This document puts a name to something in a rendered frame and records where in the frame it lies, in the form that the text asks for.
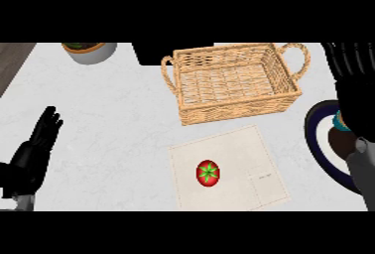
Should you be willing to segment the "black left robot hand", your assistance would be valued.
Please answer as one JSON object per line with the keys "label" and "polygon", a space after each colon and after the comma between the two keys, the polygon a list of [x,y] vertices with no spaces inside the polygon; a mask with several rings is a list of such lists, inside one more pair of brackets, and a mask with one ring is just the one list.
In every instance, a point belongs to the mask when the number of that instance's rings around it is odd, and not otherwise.
{"label": "black left robot hand", "polygon": [[34,194],[39,191],[62,125],[64,120],[56,107],[49,106],[37,121],[31,137],[21,144],[11,163],[0,162],[3,198]]}

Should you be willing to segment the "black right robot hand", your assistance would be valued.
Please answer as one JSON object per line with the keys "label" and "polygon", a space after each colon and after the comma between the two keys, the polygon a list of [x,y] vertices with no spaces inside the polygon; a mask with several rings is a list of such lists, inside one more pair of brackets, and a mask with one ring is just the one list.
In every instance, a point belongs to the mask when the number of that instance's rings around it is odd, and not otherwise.
{"label": "black right robot hand", "polygon": [[344,124],[358,137],[375,143],[375,43],[321,45]]}

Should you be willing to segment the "wicker basket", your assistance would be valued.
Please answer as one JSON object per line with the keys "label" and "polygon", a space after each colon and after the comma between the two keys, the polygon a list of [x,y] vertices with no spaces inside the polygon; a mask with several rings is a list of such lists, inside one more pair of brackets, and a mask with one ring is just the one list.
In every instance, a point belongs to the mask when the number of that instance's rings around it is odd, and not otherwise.
{"label": "wicker basket", "polygon": [[183,125],[279,113],[301,96],[282,54],[301,43],[245,43],[177,50],[161,60],[161,75],[176,96]]}

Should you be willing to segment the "beige placemat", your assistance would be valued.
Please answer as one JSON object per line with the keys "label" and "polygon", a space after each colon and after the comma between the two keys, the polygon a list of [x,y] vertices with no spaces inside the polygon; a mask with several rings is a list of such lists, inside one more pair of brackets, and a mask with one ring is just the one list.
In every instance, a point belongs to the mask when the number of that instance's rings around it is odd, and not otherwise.
{"label": "beige placemat", "polygon": [[[260,129],[247,126],[169,149],[177,206],[182,210],[260,210],[290,201]],[[220,170],[204,187],[201,167]]]}

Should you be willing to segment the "red tomato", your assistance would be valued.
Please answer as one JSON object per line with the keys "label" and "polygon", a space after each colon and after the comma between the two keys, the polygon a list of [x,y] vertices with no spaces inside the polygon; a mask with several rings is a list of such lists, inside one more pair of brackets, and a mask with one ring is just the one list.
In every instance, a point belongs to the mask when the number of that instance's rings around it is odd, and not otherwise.
{"label": "red tomato", "polygon": [[197,168],[197,180],[206,188],[217,184],[220,180],[220,168],[213,161],[206,160],[200,163]]}

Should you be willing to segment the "chocolate cupcake with teal wrapper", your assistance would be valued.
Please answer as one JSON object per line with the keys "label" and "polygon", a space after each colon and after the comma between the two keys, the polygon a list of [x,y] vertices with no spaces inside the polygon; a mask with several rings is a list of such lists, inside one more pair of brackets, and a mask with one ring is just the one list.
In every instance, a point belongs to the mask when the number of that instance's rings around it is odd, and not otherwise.
{"label": "chocolate cupcake with teal wrapper", "polygon": [[328,131],[328,143],[335,155],[346,160],[349,155],[355,152],[358,136],[349,129],[343,117],[341,111],[337,111],[332,118],[332,128]]}

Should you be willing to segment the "dark blue rimmed plate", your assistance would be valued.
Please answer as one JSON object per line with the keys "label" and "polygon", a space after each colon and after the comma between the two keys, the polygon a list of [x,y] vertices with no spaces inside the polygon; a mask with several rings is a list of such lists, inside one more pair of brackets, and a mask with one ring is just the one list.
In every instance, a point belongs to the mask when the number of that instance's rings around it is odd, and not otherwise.
{"label": "dark blue rimmed plate", "polygon": [[321,101],[312,106],[304,116],[304,140],[310,154],[327,174],[350,191],[361,194],[361,190],[355,185],[352,177],[344,172],[341,172],[331,164],[318,144],[318,124],[325,117],[335,115],[338,109],[340,107],[337,100]]}

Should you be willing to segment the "grey wooden panel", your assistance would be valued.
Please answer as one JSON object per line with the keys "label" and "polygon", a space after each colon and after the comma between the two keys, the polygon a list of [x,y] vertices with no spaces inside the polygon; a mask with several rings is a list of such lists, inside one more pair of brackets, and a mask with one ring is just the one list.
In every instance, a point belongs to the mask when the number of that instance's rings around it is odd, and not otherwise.
{"label": "grey wooden panel", "polygon": [[0,43],[0,97],[34,48],[36,43]]}

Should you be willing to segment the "white pot with plant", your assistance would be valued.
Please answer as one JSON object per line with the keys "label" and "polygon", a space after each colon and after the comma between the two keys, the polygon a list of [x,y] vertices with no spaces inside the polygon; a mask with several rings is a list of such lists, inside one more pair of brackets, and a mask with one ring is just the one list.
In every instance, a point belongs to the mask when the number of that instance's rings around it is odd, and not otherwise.
{"label": "white pot with plant", "polygon": [[99,43],[93,47],[84,50],[74,50],[68,46],[64,46],[68,55],[79,64],[99,64],[114,54],[117,43]]}

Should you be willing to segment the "black appliance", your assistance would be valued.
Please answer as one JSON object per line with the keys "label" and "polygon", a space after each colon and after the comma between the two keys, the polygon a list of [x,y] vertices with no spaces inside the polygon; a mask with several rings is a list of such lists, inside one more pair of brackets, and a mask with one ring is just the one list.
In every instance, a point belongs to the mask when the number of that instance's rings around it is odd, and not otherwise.
{"label": "black appliance", "polygon": [[161,42],[146,43],[138,42],[132,44],[141,65],[161,65],[161,60],[167,56],[173,56],[175,50],[186,50],[194,48],[213,47],[213,42]]}

